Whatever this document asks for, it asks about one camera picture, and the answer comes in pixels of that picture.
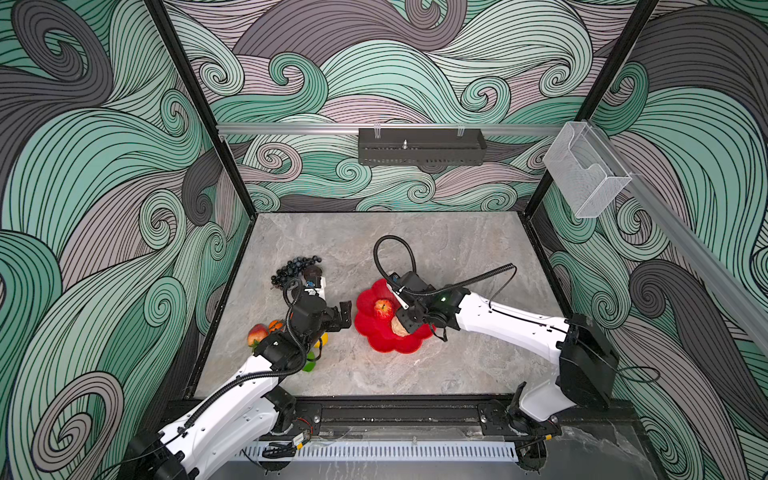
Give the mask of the large yellow lemon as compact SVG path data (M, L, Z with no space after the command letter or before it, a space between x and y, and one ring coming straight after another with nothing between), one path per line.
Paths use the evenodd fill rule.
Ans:
M328 333L325 332L321 335L320 339L316 342L315 347L321 348L328 343Z

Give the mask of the beige garlic bulb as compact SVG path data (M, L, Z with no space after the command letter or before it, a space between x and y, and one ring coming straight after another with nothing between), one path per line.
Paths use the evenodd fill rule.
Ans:
M398 337L407 337L410 335L410 333L407 331L407 329L402 325L402 323L399 321L399 319L394 316L391 319L391 330L394 335Z

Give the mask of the red apple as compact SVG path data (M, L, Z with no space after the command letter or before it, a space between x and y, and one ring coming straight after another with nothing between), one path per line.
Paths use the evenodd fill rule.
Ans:
M373 311L377 319L390 321L395 316L396 309L390 300L379 299L374 302Z

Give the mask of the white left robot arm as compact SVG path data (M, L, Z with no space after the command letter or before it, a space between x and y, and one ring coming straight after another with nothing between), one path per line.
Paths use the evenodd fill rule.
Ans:
M283 327L256 344L253 354L188 413L156 433L129 442L119 473L135 479L209 479L237 453L276 430L290 431L295 399L280 383L301 372L325 333L349 329L352 303L330 306L313 289L283 293Z

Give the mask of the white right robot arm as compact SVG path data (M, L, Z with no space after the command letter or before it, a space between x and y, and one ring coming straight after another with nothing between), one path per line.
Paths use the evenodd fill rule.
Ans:
M552 427L572 407L605 411L611 403L619 355L606 336L583 315L545 316L505 306L464 285L437 289L416 273L386 280L400 308L403 328L453 329L487 335L525 349L553 366L539 384L518 385L508 407L515 430Z

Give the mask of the red flower-shaped fruit bowl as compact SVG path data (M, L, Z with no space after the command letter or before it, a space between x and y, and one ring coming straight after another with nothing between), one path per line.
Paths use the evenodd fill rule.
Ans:
M398 337L391 330L391 320L381 321L374 315L374 302L379 299L390 300L396 309L400 303L388 288L384 279L377 280L364 290L356 299L356 314L354 327L357 332L365 337L370 347L379 353L397 352L400 354L412 354L418 351L423 342L432 337L432 332L422 326L414 334L407 337Z

